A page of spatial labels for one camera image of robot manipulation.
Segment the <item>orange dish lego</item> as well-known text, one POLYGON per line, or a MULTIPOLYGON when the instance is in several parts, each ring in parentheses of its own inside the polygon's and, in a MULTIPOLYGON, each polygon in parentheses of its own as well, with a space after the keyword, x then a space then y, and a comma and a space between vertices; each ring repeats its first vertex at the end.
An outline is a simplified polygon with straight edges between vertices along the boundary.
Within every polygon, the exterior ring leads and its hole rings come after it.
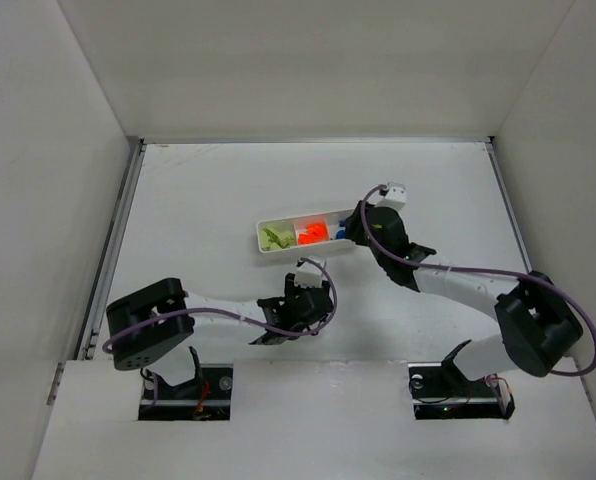
POLYGON ((329 239, 327 225, 325 223, 313 223, 306 227, 306 235, 313 241, 326 241, 329 239))
POLYGON ((307 245, 307 244, 313 244, 313 243, 315 243, 315 242, 316 242, 316 238, 315 238, 315 237, 313 237, 313 236, 311 236, 311 235, 308 235, 308 234, 306 234, 306 233, 304 233, 304 234, 300 234, 300 235, 298 236, 298 240, 297 240, 297 244, 298 244, 298 245, 307 245))

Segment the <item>light green lego brick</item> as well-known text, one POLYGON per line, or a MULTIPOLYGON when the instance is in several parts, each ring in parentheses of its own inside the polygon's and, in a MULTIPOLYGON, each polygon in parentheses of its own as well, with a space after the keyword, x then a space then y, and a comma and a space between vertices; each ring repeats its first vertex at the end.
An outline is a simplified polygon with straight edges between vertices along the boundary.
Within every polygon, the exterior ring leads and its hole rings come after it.
POLYGON ((263 251, 284 250, 296 245, 291 231, 279 231, 273 227, 265 227, 259 231, 259 242, 263 251))

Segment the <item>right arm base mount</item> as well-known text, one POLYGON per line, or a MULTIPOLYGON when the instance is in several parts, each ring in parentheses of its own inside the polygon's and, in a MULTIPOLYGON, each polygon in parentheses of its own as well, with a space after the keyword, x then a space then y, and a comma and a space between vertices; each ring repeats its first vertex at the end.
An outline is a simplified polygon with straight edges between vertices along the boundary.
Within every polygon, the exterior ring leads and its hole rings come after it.
POLYGON ((511 419, 516 404, 506 379, 492 374, 468 380, 455 365, 455 357, 468 344, 462 342, 440 362, 408 365, 416 420, 511 419))

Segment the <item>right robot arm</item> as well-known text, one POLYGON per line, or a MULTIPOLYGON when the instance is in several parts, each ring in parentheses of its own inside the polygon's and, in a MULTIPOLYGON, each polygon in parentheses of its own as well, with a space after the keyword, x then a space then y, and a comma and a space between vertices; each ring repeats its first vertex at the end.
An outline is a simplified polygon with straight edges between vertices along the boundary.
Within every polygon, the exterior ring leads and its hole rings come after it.
POLYGON ((359 203, 344 228, 345 238, 369 248, 396 285, 452 300, 496 322, 497 334, 465 340, 440 362, 452 386, 515 369, 545 377, 583 335, 579 320, 540 272, 505 279, 433 269, 437 252, 410 241, 400 214, 388 206, 359 203))

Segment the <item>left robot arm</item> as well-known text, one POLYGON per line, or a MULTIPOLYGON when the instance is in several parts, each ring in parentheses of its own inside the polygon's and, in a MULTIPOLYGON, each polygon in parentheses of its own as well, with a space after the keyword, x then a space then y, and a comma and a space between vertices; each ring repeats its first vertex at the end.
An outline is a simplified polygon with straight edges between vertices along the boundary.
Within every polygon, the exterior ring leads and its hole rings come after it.
POLYGON ((112 356, 118 371, 145 369, 179 386, 199 372, 199 362, 184 356, 190 338, 279 346, 318 335, 337 307, 336 288, 325 275, 317 285, 305 286, 289 273, 281 295, 247 302, 202 297, 169 277, 107 306, 109 339, 102 351, 112 356))

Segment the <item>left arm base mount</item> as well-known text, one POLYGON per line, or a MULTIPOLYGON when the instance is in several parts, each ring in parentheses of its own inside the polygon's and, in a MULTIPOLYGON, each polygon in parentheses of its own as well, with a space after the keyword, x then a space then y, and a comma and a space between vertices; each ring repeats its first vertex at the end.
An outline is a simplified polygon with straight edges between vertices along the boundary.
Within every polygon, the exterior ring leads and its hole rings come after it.
POLYGON ((150 370, 141 369, 142 396, 139 421, 228 421, 234 368, 232 364, 203 364, 190 347, 193 376, 177 386, 168 385, 150 370))

